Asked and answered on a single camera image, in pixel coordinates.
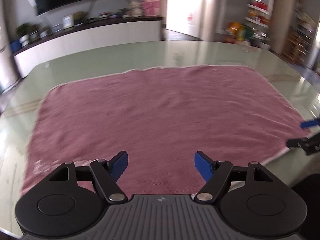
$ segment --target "gray ribbed plate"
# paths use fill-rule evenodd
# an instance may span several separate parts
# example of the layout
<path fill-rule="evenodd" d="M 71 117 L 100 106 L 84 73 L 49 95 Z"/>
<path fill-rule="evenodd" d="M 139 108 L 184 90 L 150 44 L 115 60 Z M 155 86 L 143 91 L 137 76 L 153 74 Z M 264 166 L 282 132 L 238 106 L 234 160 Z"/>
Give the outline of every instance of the gray ribbed plate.
<path fill-rule="evenodd" d="M 23 239 L 39 240 L 25 235 Z M 228 227 L 212 205 L 190 195 L 134 195 L 109 207 L 92 228 L 67 240 L 253 240 Z M 283 240 L 301 240 L 298 235 Z"/>

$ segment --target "pink gift box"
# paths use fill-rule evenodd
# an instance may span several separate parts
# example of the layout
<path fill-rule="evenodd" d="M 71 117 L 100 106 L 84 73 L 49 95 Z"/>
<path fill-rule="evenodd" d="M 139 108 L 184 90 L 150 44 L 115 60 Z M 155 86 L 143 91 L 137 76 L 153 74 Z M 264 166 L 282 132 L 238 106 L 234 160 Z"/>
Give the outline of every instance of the pink gift box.
<path fill-rule="evenodd" d="M 160 15 L 160 0 L 144 0 L 143 9 L 145 16 Z"/>

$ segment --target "white cabinet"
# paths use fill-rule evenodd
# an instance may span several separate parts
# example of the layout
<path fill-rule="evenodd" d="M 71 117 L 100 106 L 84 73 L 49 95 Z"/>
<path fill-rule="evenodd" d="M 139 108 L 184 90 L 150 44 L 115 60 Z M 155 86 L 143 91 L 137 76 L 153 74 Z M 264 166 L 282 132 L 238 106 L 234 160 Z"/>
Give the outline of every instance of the white cabinet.
<path fill-rule="evenodd" d="M 38 64 L 73 53 L 119 44 L 161 40 L 161 21 L 137 21 L 104 25 L 58 38 L 31 47 L 16 56 L 19 72 L 27 76 Z"/>

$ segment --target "wooden floor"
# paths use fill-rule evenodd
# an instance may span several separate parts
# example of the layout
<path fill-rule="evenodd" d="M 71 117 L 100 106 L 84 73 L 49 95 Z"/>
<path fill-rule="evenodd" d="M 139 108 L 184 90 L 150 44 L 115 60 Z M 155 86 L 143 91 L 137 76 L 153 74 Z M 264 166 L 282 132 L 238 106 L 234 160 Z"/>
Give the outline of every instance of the wooden floor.
<path fill-rule="evenodd" d="M 166 41 L 200 41 L 199 38 L 189 36 L 183 33 L 178 33 L 170 30 L 165 30 Z"/>

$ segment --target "blue container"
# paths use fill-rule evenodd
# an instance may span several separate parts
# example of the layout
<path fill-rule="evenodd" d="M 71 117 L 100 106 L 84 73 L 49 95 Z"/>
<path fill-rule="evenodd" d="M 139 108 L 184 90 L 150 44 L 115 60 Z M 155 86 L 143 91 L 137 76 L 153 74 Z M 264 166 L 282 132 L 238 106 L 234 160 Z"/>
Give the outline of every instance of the blue container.
<path fill-rule="evenodd" d="M 11 47 L 12 53 L 15 53 L 16 51 L 22 48 L 19 41 L 14 41 L 13 43 L 10 44 L 10 47 Z"/>

